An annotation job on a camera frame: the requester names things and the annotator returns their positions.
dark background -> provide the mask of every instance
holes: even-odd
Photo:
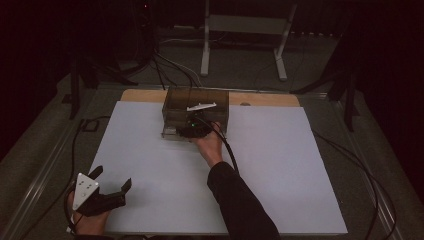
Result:
[[[119,2],[125,6],[139,4],[137,1]],[[224,13],[234,10],[240,14],[274,16],[276,10],[262,2],[215,1],[211,7]],[[326,73],[346,66],[358,69],[357,88],[364,93],[424,201],[424,189],[420,188],[424,182],[422,4],[413,0],[298,3],[292,25],[294,34],[312,32],[340,38]],[[1,3],[1,159],[55,96],[56,83],[69,73],[70,49],[92,46],[108,52],[122,35],[125,19],[121,21],[115,16],[115,25],[109,25],[107,31],[102,25],[99,9],[110,11],[113,6],[116,8],[114,1],[104,1],[101,6],[98,1],[78,0]],[[149,7],[154,13],[152,21],[161,27],[203,24],[202,1],[157,0],[151,1]],[[359,60],[353,61],[353,56],[359,56]]]

metal stand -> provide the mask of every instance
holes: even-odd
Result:
[[[211,15],[209,12],[209,0],[205,4],[205,39],[203,45],[202,65],[200,75],[206,77],[209,71],[209,31],[281,34],[281,42],[274,49],[275,63],[278,76],[281,81],[287,80],[286,70],[282,59],[284,46],[290,33],[297,5],[293,4],[287,19],[284,18],[255,18],[240,16]]]

white paper sheet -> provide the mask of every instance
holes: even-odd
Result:
[[[104,167],[97,179],[101,193],[119,191],[128,178],[133,186],[106,230],[227,233],[196,147],[162,139],[162,105],[115,107],[92,169]],[[280,233],[347,233],[303,108],[230,106],[227,137],[240,175]],[[224,146],[223,153],[231,163]]]

